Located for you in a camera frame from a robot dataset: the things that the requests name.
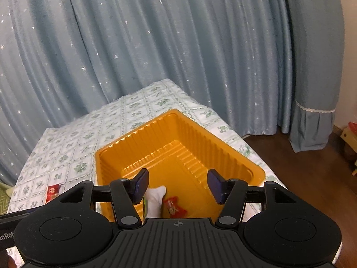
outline wooden floor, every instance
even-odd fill
[[[245,141],[269,165],[286,187],[331,217],[342,231],[338,268],[357,267],[357,176],[343,157],[343,141],[332,134],[323,150],[294,153],[289,138],[250,136]]]

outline curtain fold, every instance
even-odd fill
[[[240,135],[290,125],[285,0],[0,0],[0,179],[46,128],[170,78]]]
[[[345,28],[340,0],[288,0],[293,37],[295,152],[322,149],[340,92]]]

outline red candy wrapper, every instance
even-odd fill
[[[185,210],[182,207],[179,207],[177,205],[177,200],[178,200],[177,196],[174,196],[172,198],[168,198],[167,200],[164,200],[164,205],[168,209],[168,212],[170,213],[170,218],[171,219],[184,218],[184,216],[187,213],[187,210]]]
[[[60,195],[61,184],[51,185],[47,188],[46,203]]]
[[[355,135],[357,135],[357,123],[349,122],[349,128]]]

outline bed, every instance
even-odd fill
[[[171,109],[178,109],[262,167],[266,181],[282,184],[215,111],[196,102],[171,80],[164,79],[121,97],[67,126],[46,129],[19,175],[8,212],[43,205],[49,185],[60,183],[62,193],[82,180],[92,180],[96,184],[95,152],[115,138]],[[248,204],[243,220],[248,220],[259,211],[259,204]],[[9,254],[17,266],[23,264],[15,247],[9,249]]]

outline white sock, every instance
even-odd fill
[[[144,194],[144,218],[160,218],[166,187],[148,188]]]

